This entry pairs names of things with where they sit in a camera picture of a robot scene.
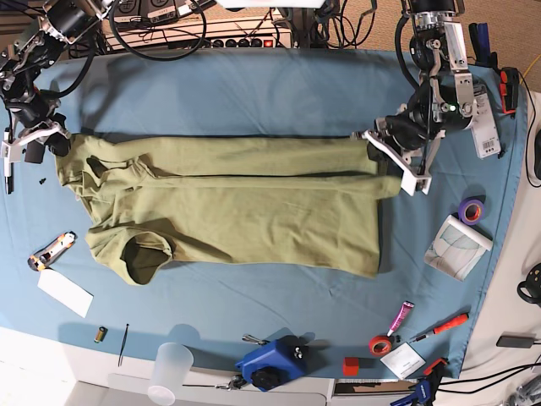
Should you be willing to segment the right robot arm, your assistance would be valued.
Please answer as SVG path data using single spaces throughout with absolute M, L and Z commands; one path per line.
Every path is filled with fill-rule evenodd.
M 6 162 L 41 163 L 45 151 L 66 156 L 71 134 L 56 112 L 60 99 L 82 82 L 96 55 L 96 30 L 112 1 L 47 1 L 14 43 L 1 52 L 1 100 L 10 124 L 1 146 Z M 64 91 L 40 91 L 34 84 L 70 47 L 85 41 L 89 51 L 77 78 Z

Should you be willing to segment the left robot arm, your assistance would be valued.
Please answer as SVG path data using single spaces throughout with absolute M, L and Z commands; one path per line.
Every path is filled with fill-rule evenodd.
M 367 154 L 382 175 L 396 158 L 426 176 L 447 132 L 466 129 L 476 113 L 473 76 L 458 16 L 462 1 L 404 1 L 395 29 L 399 67 L 413 94 L 394 115 L 377 118 L 364 133 Z

